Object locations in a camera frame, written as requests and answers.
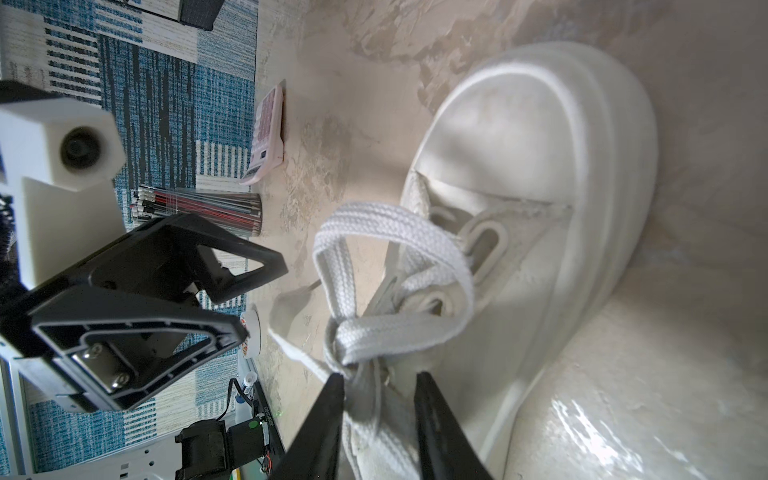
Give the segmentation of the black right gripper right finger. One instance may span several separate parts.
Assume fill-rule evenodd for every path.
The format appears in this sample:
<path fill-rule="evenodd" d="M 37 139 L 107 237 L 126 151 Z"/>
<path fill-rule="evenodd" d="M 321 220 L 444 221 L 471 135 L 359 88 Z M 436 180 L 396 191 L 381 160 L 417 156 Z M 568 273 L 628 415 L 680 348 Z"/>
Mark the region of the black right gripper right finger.
<path fill-rule="evenodd" d="M 492 479 L 428 372 L 416 377 L 414 406 L 422 479 Z"/>

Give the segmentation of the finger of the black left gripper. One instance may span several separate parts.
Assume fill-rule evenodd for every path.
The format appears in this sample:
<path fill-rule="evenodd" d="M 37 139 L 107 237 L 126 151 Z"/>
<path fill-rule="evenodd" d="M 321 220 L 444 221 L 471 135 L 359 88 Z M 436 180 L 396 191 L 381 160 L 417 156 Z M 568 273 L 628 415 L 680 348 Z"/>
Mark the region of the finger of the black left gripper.
<path fill-rule="evenodd" d="M 247 338 L 237 317 L 79 286 L 33 309 L 47 362 L 88 410 L 128 410 Z"/>
<path fill-rule="evenodd" d="M 265 286 L 288 273 L 281 253 L 241 238 L 193 214 L 173 217 L 173 241 L 193 282 L 215 304 Z"/>

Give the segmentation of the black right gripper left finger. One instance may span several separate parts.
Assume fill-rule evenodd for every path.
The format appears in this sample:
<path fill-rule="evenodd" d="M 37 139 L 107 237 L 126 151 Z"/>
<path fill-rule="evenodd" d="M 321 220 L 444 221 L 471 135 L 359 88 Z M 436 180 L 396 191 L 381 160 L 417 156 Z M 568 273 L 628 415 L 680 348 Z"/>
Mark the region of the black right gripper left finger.
<path fill-rule="evenodd" d="M 272 480 L 334 480 L 339 469 L 344 412 L 344 378 L 331 374 L 307 414 Z"/>

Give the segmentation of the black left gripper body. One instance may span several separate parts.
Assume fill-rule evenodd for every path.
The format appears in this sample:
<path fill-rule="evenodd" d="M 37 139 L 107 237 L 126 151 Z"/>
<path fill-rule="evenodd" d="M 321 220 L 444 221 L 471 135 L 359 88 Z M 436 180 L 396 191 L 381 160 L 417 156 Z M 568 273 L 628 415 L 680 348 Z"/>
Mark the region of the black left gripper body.
<path fill-rule="evenodd" d="M 136 407 L 204 361 L 201 218 L 140 227 L 1 307 L 1 357 L 64 409 Z"/>

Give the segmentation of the white shoelace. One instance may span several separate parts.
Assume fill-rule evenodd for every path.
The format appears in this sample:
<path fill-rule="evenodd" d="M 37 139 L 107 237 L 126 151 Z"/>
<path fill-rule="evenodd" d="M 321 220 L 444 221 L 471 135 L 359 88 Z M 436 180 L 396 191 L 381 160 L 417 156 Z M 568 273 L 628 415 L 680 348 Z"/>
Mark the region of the white shoelace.
<path fill-rule="evenodd" d="M 348 238 L 388 242 L 401 257 L 365 312 L 357 309 Z M 417 479 L 420 476 L 415 376 L 401 361 L 461 333 L 474 314 L 473 274 L 455 236 L 402 207 L 354 202 L 338 208 L 315 235 L 313 259 L 329 320 L 323 356 L 288 338 L 313 286 L 274 301 L 269 334 L 290 359 L 326 382 L 344 382 L 341 422 L 343 479 Z"/>

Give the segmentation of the white sneaker shoe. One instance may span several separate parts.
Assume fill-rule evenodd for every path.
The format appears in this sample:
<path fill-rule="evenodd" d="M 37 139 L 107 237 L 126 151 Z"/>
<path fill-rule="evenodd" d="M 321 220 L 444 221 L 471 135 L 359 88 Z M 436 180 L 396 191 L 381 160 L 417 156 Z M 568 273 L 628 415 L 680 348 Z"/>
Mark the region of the white sneaker shoe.
<path fill-rule="evenodd" d="M 432 375 L 491 477 L 517 413 L 623 274 L 653 195 L 651 102 L 619 61 L 574 42 L 513 48 L 446 97 L 399 207 L 456 237 L 474 280 L 470 323 L 401 361 Z"/>

